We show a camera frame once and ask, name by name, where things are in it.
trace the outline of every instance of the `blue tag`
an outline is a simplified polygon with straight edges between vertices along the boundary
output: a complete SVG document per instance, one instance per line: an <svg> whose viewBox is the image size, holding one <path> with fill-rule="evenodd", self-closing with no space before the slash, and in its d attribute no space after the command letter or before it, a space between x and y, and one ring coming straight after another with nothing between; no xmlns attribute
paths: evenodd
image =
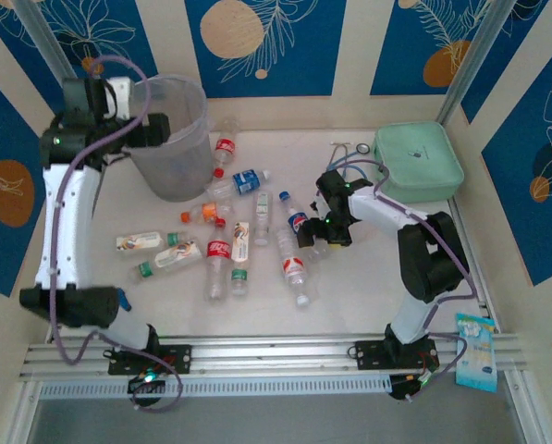
<svg viewBox="0 0 552 444"><path fill-rule="evenodd" d="M235 180L239 194L246 194L247 192L257 190L260 185L259 178L252 169L235 174L232 178Z"/></svg>
<svg viewBox="0 0 552 444"><path fill-rule="evenodd" d="M289 218L288 223L294 230L294 234L298 234L298 230L301 229L301 225L307 220L309 220L309 218L303 212L300 212Z"/></svg>

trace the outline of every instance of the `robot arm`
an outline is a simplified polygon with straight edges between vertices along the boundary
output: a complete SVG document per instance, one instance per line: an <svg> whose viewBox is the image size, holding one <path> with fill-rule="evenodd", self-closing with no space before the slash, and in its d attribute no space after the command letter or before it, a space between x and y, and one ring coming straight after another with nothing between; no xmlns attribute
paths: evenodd
<svg viewBox="0 0 552 444"><path fill-rule="evenodd" d="M403 205L385 196L368 180L348 183L336 171L325 172L316 185L319 194L312 208L319 218L301 226L300 247L312 245L313 237L348 246L349 226L359 221L369 222L398 240L400 273L407 294L397 316L386 328L385 349L391 360L399 363L405 353L417 352L418 342L426 340L427 324L438 299L463 280L441 246L430 253L429 247L437 242L417 219L434 227L468 271L454 223L442 212L428 215L409 209L406 214L401 213L396 208Z"/></svg>
<svg viewBox="0 0 552 444"><path fill-rule="evenodd" d="M61 324L100 331L117 343L156 354L158 337L154 328L122 308L123 290L92 285L89 239L92 213L104 177L104 156L119 154L125 144L165 142L170 133L166 116L149 115L150 126L140 125L128 136L108 143L72 172L64 193L64 210L60 212L56 270L50 269L55 198L62 178L80 151L130 122L131 87L129 78L64 81L66 111L55 117L40 139L46 195L42 261L35 287L21 290L19 298L23 307L49 319L50 273L57 273L56 314Z"/></svg>

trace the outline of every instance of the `mint green box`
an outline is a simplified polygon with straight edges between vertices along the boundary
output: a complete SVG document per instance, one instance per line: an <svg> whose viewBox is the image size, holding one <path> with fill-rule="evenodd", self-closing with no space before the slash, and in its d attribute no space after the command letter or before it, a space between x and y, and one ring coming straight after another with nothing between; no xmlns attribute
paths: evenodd
<svg viewBox="0 0 552 444"><path fill-rule="evenodd" d="M449 199L464 180L448 135L436 122L387 125L376 132L374 159L390 177L381 191L403 204ZM376 178L383 174L376 168Z"/></svg>

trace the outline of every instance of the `green bottle cap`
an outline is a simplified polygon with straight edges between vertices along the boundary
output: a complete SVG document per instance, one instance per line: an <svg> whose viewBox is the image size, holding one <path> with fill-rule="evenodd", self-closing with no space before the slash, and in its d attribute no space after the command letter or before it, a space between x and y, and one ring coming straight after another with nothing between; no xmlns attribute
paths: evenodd
<svg viewBox="0 0 552 444"><path fill-rule="evenodd" d="M179 233L168 233L166 235L166 242L169 247L174 247L179 244Z"/></svg>
<svg viewBox="0 0 552 444"><path fill-rule="evenodd" d="M247 270L232 270L231 280L247 280Z"/></svg>
<svg viewBox="0 0 552 444"><path fill-rule="evenodd" d="M150 262L142 262L138 265L138 269L143 278L149 278L153 275L153 270L150 268Z"/></svg>

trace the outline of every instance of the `plastic bottle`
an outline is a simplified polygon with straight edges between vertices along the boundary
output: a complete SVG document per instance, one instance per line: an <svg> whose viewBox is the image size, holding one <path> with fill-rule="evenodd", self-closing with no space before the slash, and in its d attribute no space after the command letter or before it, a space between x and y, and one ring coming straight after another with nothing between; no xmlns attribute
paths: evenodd
<svg viewBox="0 0 552 444"><path fill-rule="evenodd" d="M214 176L221 179L224 176L224 166L231 163L235 156L235 139L240 131L239 123L234 117L225 118L220 124L220 137L214 150Z"/></svg>
<svg viewBox="0 0 552 444"><path fill-rule="evenodd" d="M227 222L220 217L215 221L215 230L208 242L206 264L208 276L205 297L210 301L224 298L227 289L227 267L230 263L230 244L227 241Z"/></svg>
<svg viewBox="0 0 552 444"><path fill-rule="evenodd" d="M230 275L232 294L244 296L248 291L247 270L249 270L249 222L235 224L232 239L232 262L234 267Z"/></svg>
<svg viewBox="0 0 552 444"><path fill-rule="evenodd" d="M193 206L189 211L181 213L184 224L213 224L217 218L226 219L234 212L230 200L208 202Z"/></svg>
<svg viewBox="0 0 552 444"><path fill-rule="evenodd" d="M277 247L282 260L282 271L288 286L294 291L296 305L306 307L311 303L308 296L306 282L308 274L304 263L299 258L296 236L287 227L276 231Z"/></svg>
<svg viewBox="0 0 552 444"><path fill-rule="evenodd" d="M164 231L145 231L136 234L125 234L116 237L116 251L124 255L160 252L173 247L190 237L184 231L165 233Z"/></svg>
<svg viewBox="0 0 552 444"><path fill-rule="evenodd" d="M213 201L232 199L235 195L247 194L269 181L270 173L266 169L256 173L252 169L235 174L231 179L216 180L206 187Z"/></svg>
<svg viewBox="0 0 552 444"><path fill-rule="evenodd" d="M197 239L191 238L153 255L146 262L134 266L130 271L130 277L133 282L139 283L152 276L177 271L202 259L200 243Z"/></svg>
<svg viewBox="0 0 552 444"><path fill-rule="evenodd" d="M255 245L265 246L269 243L269 225L272 221L272 202L274 196L270 191L259 191L255 194L254 226Z"/></svg>
<svg viewBox="0 0 552 444"><path fill-rule="evenodd" d="M290 227L294 231L294 234L298 234L301 225L309 220L309 218L306 216L306 213L302 211L299 204L294 199L290 198L287 191L279 193L279 200L282 202L286 212L288 213L288 223ZM306 247L306 249L303 250L307 251L308 258L312 262L318 262L326 258L331 253L331 249L329 248L327 241L316 238L314 239L314 245L312 247Z"/></svg>

